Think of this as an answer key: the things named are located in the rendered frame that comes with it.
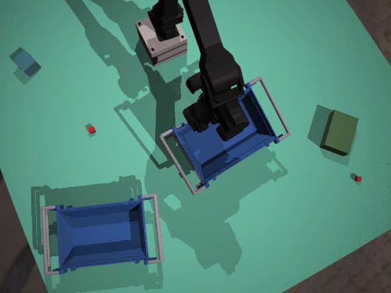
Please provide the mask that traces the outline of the blue plastic tray with grey wire bars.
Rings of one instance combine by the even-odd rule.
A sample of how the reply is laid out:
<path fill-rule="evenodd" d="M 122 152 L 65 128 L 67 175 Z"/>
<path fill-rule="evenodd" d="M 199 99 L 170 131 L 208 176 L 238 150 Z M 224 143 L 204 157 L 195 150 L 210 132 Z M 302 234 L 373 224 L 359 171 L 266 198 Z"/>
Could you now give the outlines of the blue plastic tray with grey wire bars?
<path fill-rule="evenodd" d="M 153 198 L 159 259 L 148 259 L 142 200 Z M 137 201 L 61 209 L 61 204 L 42 207 L 44 275 L 62 275 L 65 269 L 144 260 L 144 265 L 163 263 L 156 194 L 139 195 Z M 48 271 L 46 213 L 57 215 L 59 269 Z"/>

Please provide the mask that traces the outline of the olive green box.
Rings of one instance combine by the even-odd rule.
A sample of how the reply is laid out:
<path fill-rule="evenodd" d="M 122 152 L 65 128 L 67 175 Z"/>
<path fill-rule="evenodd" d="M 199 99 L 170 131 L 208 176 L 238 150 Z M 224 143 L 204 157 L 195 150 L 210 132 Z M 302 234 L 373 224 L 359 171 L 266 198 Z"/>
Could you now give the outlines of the olive green box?
<path fill-rule="evenodd" d="M 359 118 L 338 110 L 329 114 L 320 148 L 346 156 L 350 153 Z"/>

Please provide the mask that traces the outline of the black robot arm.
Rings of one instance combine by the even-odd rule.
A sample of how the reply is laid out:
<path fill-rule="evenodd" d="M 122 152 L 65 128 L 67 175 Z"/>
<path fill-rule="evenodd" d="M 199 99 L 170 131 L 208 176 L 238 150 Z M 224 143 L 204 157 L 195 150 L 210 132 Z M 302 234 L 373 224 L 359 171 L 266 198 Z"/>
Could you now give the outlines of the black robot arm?
<path fill-rule="evenodd" d="M 250 125 L 238 98 L 245 95 L 244 78 L 233 55 L 224 48 L 208 0 L 182 0 L 200 49 L 199 69 L 204 95 L 227 136 Z M 148 11 L 160 42 L 179 36 L 176 24 L 183 22 L 178 0 L 158 0 Z M 177 35 L 178 34 L 178 35 Z M 232 86 L 237 85 L 232 88 Z M 188 125 L 198 133 L 215 120 L 203 98 L 183 110 Z"/>

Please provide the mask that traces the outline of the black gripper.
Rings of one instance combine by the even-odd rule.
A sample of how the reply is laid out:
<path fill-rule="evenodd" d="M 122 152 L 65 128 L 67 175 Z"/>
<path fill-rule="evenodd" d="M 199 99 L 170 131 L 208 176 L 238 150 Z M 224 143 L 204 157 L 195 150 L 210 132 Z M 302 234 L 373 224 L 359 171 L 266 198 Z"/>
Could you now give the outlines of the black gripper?
<path fill-rule="evenodd" d="M 197 100 L 197 102 L 200 101 L 201 98 L 203 98 L 203 99 L 205 100 L 205 104 L 208 106 L 208 108 L 211 109 L 211 111 L 214 112 L 214 110 L 215 110 L 216 107 L 215 107 L 214 109 L 212 109 L 211 106 L 210 106 L 210 104 L 209 104 L 209 103 L 207 102 L 207 100 L 205 99 L 205 95 L 204 95 L 205 91 L 204 91 L 202 82 L 201 82 L 201 80 L 200 80 L 200 75 L 201 75 L 201 72 L 198 72 L 197 74 L 195 74 L 195 75 L 190 76 L 189 78 L 187 78 L 187 80 L 186 80 L 186 86 L 188 87 L 188 89 L 190 90 L 190 92 L 191 92 L 192 94 L 194 94 L 195 91 L 197 91 L 198 89 L 202 89 L 203 92 L 200 94 L 199 99 Z M 215 125 L 215 124 L 217 124 L 217 123 L 220 124 L 220 122 L 219 122 L 219 120 L 218 120 L 218 118 L 217 118 L 215 112 L 214 112 L 214 116 L 215 116 L 215 120 L 212 121 L 211 124 L 212 124 L 212 125 Z M 244 129 L 243 129 L 243 130 L 244 130 Z M 225 142 L 228 141 L 228 140 L 230 140 L 230 139 L 233 138 L 234 136 L 238 135 L 239 133 L 243 132 L 243 130 L 241 130 L 241 131 L 239 131 L 239 132 L 237 132 L 237 133 L 235 133 L 235 134 L 232 134 L 232 135 L 227 136 L 227 135 L 225 134 L 225 132 L 224 132 L 224 130 L 223 130 L 221 124 L 216 128 L 217 133 L 219 134 L 219 136 L 221 137 L 221 139 L 222 139 L 223 141 L 225 141 Z"/>

